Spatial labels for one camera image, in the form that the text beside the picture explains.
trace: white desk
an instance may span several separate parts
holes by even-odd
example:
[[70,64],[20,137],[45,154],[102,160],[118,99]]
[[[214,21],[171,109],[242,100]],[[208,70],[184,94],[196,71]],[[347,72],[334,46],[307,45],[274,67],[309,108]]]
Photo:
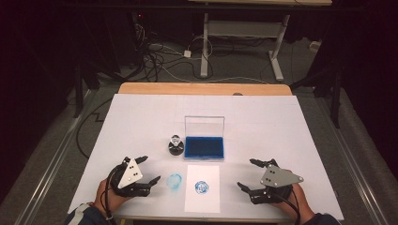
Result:
[[[184,137],[185,115],[225,116],[223,162],[187,161],[182,155],[175,157],[168,152],[171,136]],[[100,180],[124,157],[141,156],[149,156],[140,164],[142,182],[158,175],[161,180],[148,197],[126,202],[115,212],[115,217],[289,221],[270,205],[253,205],[237,186],[239,181],[250,188],[262,188],[259,180],[265,169],[252,165],[249,159],[275,158],[282,168],[304,177],[302,186],[314,211],[343,219],[299,103],[293,96],[115,95],[69,211],[80,203],[93,201]],[[184,212],[188,165],[220,167],[220,213]],[[178,191],[172,191],[166,184],[174,173],[183,180]]]
[[[331,0],[190,0],[203,2],[206,4],[226,3],[226,4],[261,4],[261,5],[285,5],[308,7],[330,6]],[[281,22],[227,22],[210,21],[208,13],[204,18],[203,34],[203,53],[201,63],[201,77],[207,77],[208,65],[208,36],[234,36],[234,37],[254,37],[254,38],[276,38],[275,48],[268,52],[268,57],[278,82],[283,81],[283,74],[277,59],[279,49],[283,41],[283,36],[289,22],[290,15],[284,15]]]

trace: hand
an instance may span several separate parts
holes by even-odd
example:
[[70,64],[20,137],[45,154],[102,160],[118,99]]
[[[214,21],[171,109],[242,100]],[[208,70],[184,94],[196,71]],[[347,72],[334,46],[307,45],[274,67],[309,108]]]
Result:
[[[308,204],[307,199],[305,198],[304,190],[302,189],[302,187],[299,184],[293,184],[292,186],[293,186],[293,191],[296,194],[297,201],[295,198],[295,194],[293,194],[293,191],[287,200],[297,207],[297,209],[300,212],[299,224],[304,224],[305,222],[313,218],[315,216],[315,213],[310,208],[310,205]],[[294,221],[296,221],[298,215],[296,214],[296,211],[292,207],[290,207],[290,205],[288,205],[287,203],[280,202],[280,203],[272,203],[271,205],[279,208],[285,214],[290,216]]]
[[[106,211],[103,208],[101,201],[103,205],[105,205],[105,194],[102,194],[105,191],[105,187],[106,187],[106,179],[99,183],[99,188],[97,190],[97,197],[93,204],[93,206],[97,207],[101,211],[104,217],[106,217]],[[123,203],[125,203],[130,199],[132,198],[131,197],[125,198],[116,195],[111,186],[108,186],[108,206],[111,213],[116,211],[120,207],[120,205],[122,205]]]

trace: paper with blue stamp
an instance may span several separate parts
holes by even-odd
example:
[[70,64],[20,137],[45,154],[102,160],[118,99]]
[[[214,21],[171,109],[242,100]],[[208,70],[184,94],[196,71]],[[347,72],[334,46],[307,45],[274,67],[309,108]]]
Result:
[[220,167],[189,165],[185,212],[220,213]]

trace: stamp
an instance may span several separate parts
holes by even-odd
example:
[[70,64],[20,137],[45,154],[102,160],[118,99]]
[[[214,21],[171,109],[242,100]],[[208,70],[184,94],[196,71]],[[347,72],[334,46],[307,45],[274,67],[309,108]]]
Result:
[[181,185],[182,177],[180,174],[174,173],[167,178],[167,187],[172,191],[178,191]]
[[195,190],[198,194],[206,194],[208,192],[208,184],[205,181],[199,181],[195,184]]

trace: clear plastic box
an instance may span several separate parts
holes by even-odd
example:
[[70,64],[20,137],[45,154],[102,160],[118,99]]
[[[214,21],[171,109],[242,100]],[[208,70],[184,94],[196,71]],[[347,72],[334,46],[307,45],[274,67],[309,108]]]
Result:
[[185,116],[185,159],[224,159],[223,116]]

